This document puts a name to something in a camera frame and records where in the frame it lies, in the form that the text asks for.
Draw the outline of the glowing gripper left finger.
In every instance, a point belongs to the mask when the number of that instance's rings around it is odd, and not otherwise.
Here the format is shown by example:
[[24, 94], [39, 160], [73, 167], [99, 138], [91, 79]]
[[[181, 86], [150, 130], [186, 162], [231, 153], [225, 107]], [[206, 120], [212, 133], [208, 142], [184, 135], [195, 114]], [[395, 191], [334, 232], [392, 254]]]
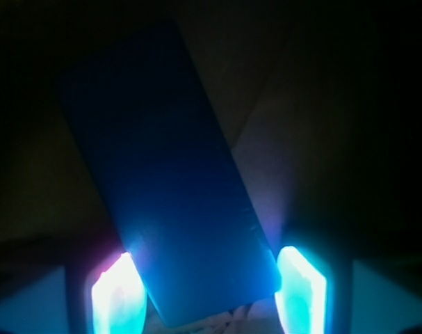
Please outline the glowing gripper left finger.
[[103, 270], [91, 288], [93, 333], [142, 333], [147, 293], [129, 253]]

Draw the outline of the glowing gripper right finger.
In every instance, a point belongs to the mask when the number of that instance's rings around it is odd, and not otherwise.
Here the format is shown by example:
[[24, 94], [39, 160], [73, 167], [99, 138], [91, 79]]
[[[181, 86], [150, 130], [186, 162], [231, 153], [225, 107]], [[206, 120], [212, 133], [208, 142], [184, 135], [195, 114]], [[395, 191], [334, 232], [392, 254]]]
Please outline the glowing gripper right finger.
[[327, 278], [296, 247], [279, 252], [280, 289], [275, 293], [277, 314], [285, 333], [324, 333]]

